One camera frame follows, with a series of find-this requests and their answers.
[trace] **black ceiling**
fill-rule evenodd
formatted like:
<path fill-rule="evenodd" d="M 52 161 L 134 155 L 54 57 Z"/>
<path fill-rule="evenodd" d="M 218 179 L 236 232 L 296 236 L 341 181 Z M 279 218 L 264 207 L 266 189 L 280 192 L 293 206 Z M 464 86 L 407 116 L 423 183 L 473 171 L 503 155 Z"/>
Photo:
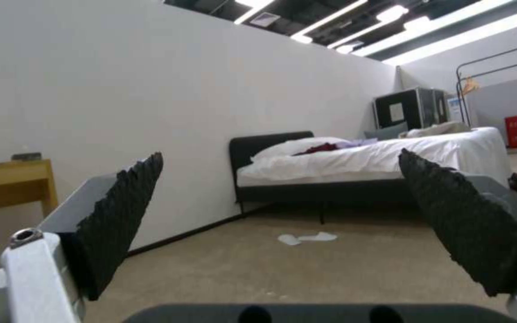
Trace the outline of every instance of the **black ceiling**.
<path fill-rule="evenodd" d="M 260 27 L 250 23 L 256 17 L 253 16 L 244 24 L 290 36 L 353 2 L 355 0 L 274 0 L 256 16 L 262 12 L 268 12 L 280 16 L 278 20 L 267 27 Z M 405 22 L 420 16 L 428 16 L 433 20 L 474 4 L 474 2 L 478 2 L 478 0 L 368 0 L 367 3 L 336 20 L 310 31 L 307 36 L 314 39 L 313 43 L 327 46 L 377 24 L 379 21 L 376 19 L 376 15 L 396 4 L 409 10 L 402 18 L 347 42 L 348 44 L 362 41 L 364 46 L 367 46 L 404 31 Z M 235 0 L 166 0 L 166 4 L 230 21 L 234 21 L 250 9 Z"/>

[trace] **white pillow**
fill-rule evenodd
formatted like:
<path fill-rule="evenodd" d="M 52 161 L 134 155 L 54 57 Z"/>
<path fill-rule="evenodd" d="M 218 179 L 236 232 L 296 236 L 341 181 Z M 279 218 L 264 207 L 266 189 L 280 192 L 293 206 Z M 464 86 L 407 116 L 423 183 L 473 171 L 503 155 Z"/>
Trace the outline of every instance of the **white pillow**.
<path fill-rule="evenodd" d="M 270 146 L 267 149 L 263 149 L 256 155 L 250 158 L 253 162 L 258 159 L 273 158 L 280 156 L 292 156 L 297 153 L 302 153 L 309 148 L 324 145 L 325 143 L 335 144 L 346 139 L 340 139 L 335 137 L 311 137 L 298 140 L 288 140 L 281 144 Z"/>

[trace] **clothing rack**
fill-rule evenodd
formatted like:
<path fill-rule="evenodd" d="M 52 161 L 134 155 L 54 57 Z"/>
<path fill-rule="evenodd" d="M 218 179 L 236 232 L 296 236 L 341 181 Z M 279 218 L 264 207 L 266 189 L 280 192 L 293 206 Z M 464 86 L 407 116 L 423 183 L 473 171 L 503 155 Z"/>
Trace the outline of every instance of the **clothing rack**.
<path fill-rule="evenodd" d="M 470 76 L 468 76 L 466 78 L 462 77 L 462 72 L 460 71 L 460 69 L 462 67 L 467 66 L 467 65 L 472 65 L 472 64 L 475 64 L 475 63 L 479 63 L 481 61 L 486 61 L 488 59 L 499 57 L 501 55 L 506 55 L 506 54 L 509 54 L 509 53 L 512 53 L 512 52 L 515 52 L 515 51 L 517 51 L 517 47 L 513 48 L 513 49 L 509 49 L 508 51 L 500 52 L 500 53 L 497 53 L 497 54 L 494 54 L 494 55 L 490 55 L 488 57 L 482 57 L 480 59 L 476 59 L 474 61 L 468 61 L 466 63 L 462 63 L 462 64 L 458 65 L 458 67 L 456 68 L 456 78 L 457 78 L 456 93 L 458 94 L 458 104 L 460 105 L 460 114 L 462 116 L 462 121 L 464 121 L 464 111 L 466 111 L 466 120 L 468 121 L 468 124 L 470 124 L 470 116 L 468 115 L 468 109 L 466 108 L 466 99 L 464 98 L 464 92 L 463 92 L 463 89 L 462 89 L 462 81 L 467 80 L 468 78 L 476 78 L 478 76 L 483 76 L 483 75 L 492 74 L 492 73 L 499 72 L 499 71 L 508 70 L 509 68 L 517 67 L 517 64 L 508 65 L 508 66 L 504 66 L 504 67 L 500 67 L 500 68 L 495 68 L 495 69 L 490 70 L 490 71 L 486 71 L 486 72 L 470 75 Z"/>

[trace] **white label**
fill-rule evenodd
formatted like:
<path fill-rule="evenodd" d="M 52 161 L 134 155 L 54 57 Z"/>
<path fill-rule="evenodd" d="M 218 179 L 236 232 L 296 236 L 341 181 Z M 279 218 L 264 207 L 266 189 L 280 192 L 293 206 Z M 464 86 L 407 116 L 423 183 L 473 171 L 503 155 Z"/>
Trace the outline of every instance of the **white label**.
<path fill-rule="evenodd" d="M 404 110 L 402 104 L 390 105 L 390 120 L 392 122 L 404 120 Z"/>

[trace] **white bedsheet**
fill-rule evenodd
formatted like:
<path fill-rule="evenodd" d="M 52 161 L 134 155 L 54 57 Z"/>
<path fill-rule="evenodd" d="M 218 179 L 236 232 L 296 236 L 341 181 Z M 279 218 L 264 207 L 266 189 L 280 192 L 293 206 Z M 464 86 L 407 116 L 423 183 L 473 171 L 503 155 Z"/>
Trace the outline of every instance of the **white bedsheet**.
<path fill-rule="evenodd" d="M 499 131 L 480 127 L 465 133 L 386 140 L 365 147 L 260 159 L 237 170 L 237 184 L 244 187 L 401 178 L 398 155 L 403 148 L 442 166 L 489 176 L 506 187 L 512 174 Z"/>

